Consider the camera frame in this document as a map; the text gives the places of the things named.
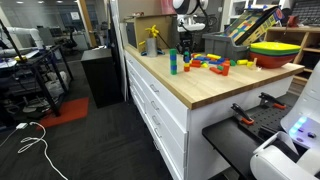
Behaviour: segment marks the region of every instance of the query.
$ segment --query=computer monitor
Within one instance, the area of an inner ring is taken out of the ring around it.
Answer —
[[[51,32],[52,37],[60,37],[63,35],[60,27],[50,28],[50,32]]]

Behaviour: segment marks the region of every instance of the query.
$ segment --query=wire rack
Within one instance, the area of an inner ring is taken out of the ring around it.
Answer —
[[[293,6],[292,15],[299,16],[305,25],[320,26],[320,1],[297,0]]]

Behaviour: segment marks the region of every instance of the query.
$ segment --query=bin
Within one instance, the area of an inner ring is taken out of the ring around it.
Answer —
[[[232,60],[247,59],[249,46],[237,46],[231,37],[222,36],[221,33],[203,34],[205,39],[205,53],[216,54]]]

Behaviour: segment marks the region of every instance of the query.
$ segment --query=yellow bowl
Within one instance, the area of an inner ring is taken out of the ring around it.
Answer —
[[[252,43],[251,48],[274,50],[274,51],[287,51],[287,50],[299,50],[301,47],[293,44],[285,44],[278,42],[259,42]]]

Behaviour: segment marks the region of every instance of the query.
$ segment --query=cardboard box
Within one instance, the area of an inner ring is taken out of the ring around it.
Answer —
[[[151,28],[153,25],[156,25],[156,29],[160,31],[161,37],[166,41],[168,44],[171,42],[171,26],[172,26],[172,17],[169,15],[159,15],[159,16],[141,16],[135,17],[133,20],[127,21],[127,23],[133,23],[134,25],[134,33],[127,32],[128,36],[132,36],[133,34],[135,37],[132,41],[129,41],[129,44],[133,45],[132,43],[136,43],[135,48],[139,52],[143,52],[145,50],[144,45],[140,45],[139,43],[142,41],[146,41],[149,38],[149,32],[146,31],[146,28]],[[168,49],[166,44],[160,39],[157,38],[157,45],[158,48],[161,49]]]
[[[224,36],[231,37],[236,45],[248,46],[283,17],[276,5],[264,5],[263,9],[248,9],[225,30]]]

